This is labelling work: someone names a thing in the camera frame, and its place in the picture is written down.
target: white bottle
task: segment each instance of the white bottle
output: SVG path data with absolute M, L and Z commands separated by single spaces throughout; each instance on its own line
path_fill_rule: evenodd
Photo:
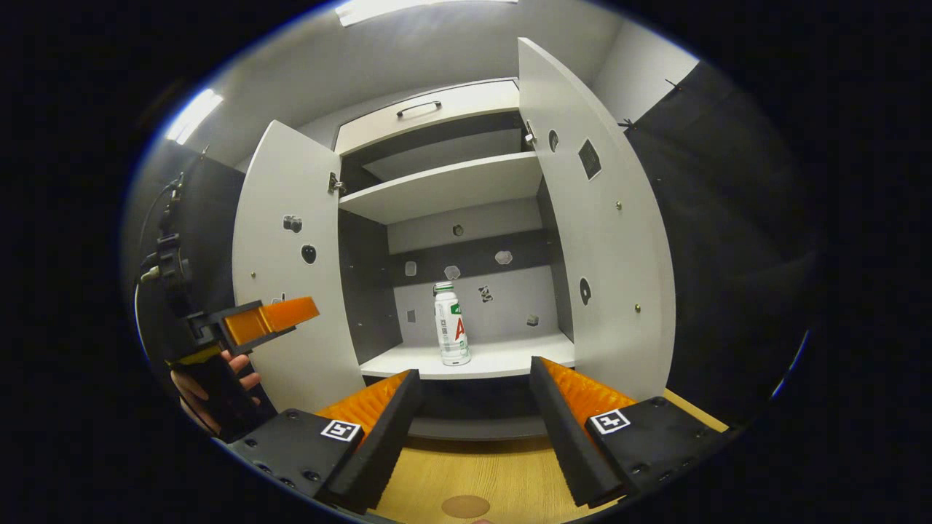
M 459 312 L 459 300 L 453 293 L 453 283 L 438 282 L 433 285 L 433 320 L 437 325 L 437 341 L 440 343 L 440 360 L 445 365 L 464 365 L 472 358 L 466 329 Z

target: black fabric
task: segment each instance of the black fabric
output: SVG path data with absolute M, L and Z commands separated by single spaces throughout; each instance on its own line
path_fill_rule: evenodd
M 824 293 L 823 202 L 751 97 L 700 62 L 625 130 L 657 198 L 677 328 L 667 387 L 731 425 L 759 411 Z
M 157 144 L 151 153 L 128 195 L 122 232 L 120 276 L 130 321 L 136 322 L 132 311 L 134 277 L 139 274 L 142 259 L 155 251 L 158 220 L 170 195 L 158 199 L 143 233 L 141 251 L 138 249 L 140 228 L 159 191 L 182 171 L 185 172 L 185 186 L 174 231 L 181 235 L 182 256 L 188 259 L 193 275 L 191 296 L 197 307 L 207 312 L 235 307 L 230 273 L 233 224 L 245 174 L 209 158 L 197 162 L 198 152 L 167 140 Z M 166 347 L 189 343 L 185 330 L 172 314 L 156 282 L 139 287 L 138 309 L 139 329 L 153 372 L 166 393 L 177 396 L 163 355 Z M 253 371 L 252 365 L 247 365 L 240 376 Z M 264 414 L 275 414 L 261 384 L 250 393 L 259 398 Z

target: white shelf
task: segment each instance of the white shelf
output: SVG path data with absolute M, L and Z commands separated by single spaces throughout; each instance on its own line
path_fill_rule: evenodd
M 537 153 L 513 153 L 416 172 L 340 199 L 340 209 L 394 224 L 443 213 L 537 195 L 541 185 Z
M 542 356 L 567 367 L 576 365 L 573 343 L 561 332 L 535 338 L 470 341 L 473 359 L 464 365 L 444 365 L 437 344 L 399 344 L 360 366 L 363 375 L 390 377 L 417 369 L 425 380 L 494 379 L 530 372 L 530 357 Z

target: ceiling light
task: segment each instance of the ceiling light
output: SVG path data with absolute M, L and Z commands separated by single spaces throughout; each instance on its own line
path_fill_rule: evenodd
M 517 4 L 518 0 L 352 0 L 336 8 L 343 27 L 409 7 L 430 6 L 447 2 L 498 2 Z
M 184 144 L 200 122 L 204 121 L 204 118 L 223 100 L 224 97 L 214 94 L 213 90 L 202 91 L 171 123 L 165 138 L 174 140 L 178 145 Z

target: gray wall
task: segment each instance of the gray wall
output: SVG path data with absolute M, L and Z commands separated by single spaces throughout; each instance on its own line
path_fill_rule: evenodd
M 223 103 L 194 132 L 196 149 L 239 165 L 268 122 L 300 128 L 392 93 L 517 76 L 517 38 L 535 41 L 592 85 L 621 15 L 583 0 L 415 7 L 342 27 L 332 8 L 243 53 L 206 87 Z
M 699 59 L 633 21 L 622 22 L 592 91 L 621 122 L 641 118 L 699 63 Z

